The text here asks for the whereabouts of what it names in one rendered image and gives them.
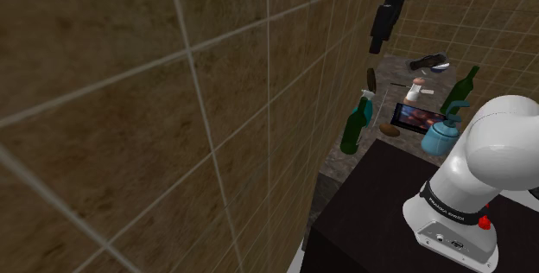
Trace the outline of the black shoe-shaped object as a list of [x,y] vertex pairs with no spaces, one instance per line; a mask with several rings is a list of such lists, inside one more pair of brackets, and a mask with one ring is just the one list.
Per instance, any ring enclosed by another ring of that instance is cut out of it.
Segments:
[[444,54],[431,54],[419,59],[410,60],[407,64],[407,68],[410,71],[415,71],[420,68],[430,68],[445,64],[447,60]]

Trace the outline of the pink and white bottle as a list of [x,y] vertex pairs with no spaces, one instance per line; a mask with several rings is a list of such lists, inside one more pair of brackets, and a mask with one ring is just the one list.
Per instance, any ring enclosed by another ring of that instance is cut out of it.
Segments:
[[422,85],[425,83],[425,79],[423,78],[415,78],[412,82],[412,86],[410,87],[406,97],[404,98],[403,102],[406,105],[415,105],[417,103],[417,100],[420,95],[420,90],[422,89]]

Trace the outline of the thin pale rod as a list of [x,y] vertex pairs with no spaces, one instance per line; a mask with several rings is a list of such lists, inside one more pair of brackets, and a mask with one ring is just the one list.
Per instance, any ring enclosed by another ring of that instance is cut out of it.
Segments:
[[377,110],[376,110],[376,113],[377,113],[377,114],[376,114],[374,120],[372,121],[372,128],[373,128],[373,129],[374,129],[376,123],[377,123],[377,119],[378,119],[378,117],[379,117],[379,115],[380,115],[380,112],[381,112],[381,110],[382,110],[383,107],[384,107],[384,101],[386,100],[388,91],[389,91],[389,88],[386,89],[386,91],[385,91],[385,93],[384,93],[384,96],[382,97],[382,99],[381,99],[381,101],[380,101],[380,103],[379,103],[379,106],[377,107]]

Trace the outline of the teal spray bottle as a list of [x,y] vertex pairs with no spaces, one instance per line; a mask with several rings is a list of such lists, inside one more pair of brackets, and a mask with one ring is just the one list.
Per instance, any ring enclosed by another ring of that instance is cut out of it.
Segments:
[[372,99],[374,98],[375,93],[371,92],[369,90],[363,90],[363,95],[361,98],[361,102],[363,103],[363,113],[365,117],[365,127],[367,127],[371,121],[372,113],[373,113],[373,104]]

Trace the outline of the dark green glass bottle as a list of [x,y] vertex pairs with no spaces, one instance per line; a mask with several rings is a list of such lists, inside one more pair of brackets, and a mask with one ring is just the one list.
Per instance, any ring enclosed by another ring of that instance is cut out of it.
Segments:
[[459,111],[459,107],[454,107],[452,110],[448,111],[447,108],[449,105],[456,100],[465,100],[468,94],[473,89],[473,78],[479,71],[479,66],[474,66],[469,74],[462,80],[458,81],[449,95],[447,96],[445,102],[443,103],[442,107],[440,108],[441,114],[447,115],[450,114],[457,114]]
[[341,151],[347,155],[353,155],[357,152],[361,130],[366,125],[365,107],[367,103],[367,97],[362,97],[358,103],[357,110],[347,119],[340,144]]

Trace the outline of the black tablet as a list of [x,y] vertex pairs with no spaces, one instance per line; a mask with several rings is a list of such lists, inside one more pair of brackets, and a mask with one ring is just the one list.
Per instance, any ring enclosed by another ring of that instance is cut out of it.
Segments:
[[397,103],[390,123],[425,135],[433,124],[446,120],[443,114]]

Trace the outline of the light blue spray bottle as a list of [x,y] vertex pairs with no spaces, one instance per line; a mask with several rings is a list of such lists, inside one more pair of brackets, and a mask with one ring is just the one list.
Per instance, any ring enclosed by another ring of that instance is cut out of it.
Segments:
[[456,144],[460,137],[460,132],[456,124],[461,122],[461,117],[452,114],[453,108],[469,107],[470,104],[465,100],[453,101],[446,110],[446,119],[433,124],[425,137],[422,139],[422,149],[432,156],[442,156],[447,154]]

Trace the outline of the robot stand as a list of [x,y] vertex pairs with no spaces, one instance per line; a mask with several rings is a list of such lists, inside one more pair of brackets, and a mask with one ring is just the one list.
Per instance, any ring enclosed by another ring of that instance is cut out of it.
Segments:
[[[403,203],[437,166],[376,140],[315,220],[300,273],[474,273],[417,243]],[[539,212],[503,195],[488,214],[494,273],[539,273]]]

